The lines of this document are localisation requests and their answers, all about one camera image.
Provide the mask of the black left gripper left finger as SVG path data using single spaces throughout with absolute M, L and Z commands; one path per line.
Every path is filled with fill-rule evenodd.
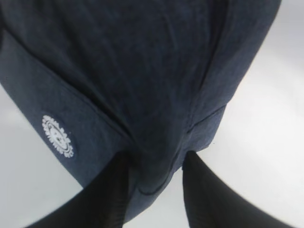
M 70 201 L 31 228 L 121 228 L 128 204 L 129 157 L 117 153 Z

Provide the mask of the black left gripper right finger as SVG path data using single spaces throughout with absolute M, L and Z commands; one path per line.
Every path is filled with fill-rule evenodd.
M 195 152 L 183 162 L 183 196 L 191 228 L 277 228 L 279 221 L 237 195 Z

